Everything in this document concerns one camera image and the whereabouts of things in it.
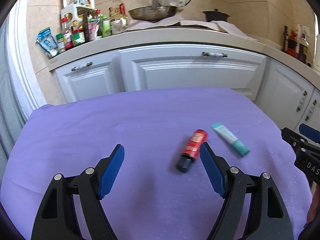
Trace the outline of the right hand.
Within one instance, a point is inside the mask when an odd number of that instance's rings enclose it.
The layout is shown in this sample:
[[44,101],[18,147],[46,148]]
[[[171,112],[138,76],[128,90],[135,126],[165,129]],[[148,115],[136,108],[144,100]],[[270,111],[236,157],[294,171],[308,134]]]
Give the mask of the right hand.
[[317,210],[319,207],[319,202],[320,202],[319,199],[320,199],[320,189],[319,189],[319,185],[317,185],[316,190],[313,195],[313,198],[312,198],[310,209],[308,211],[307,218],[306,218],[306,222],[308,224],[310,222],[312,222],[314,220],[314,218],[316,217],[316,213],[317,213]]

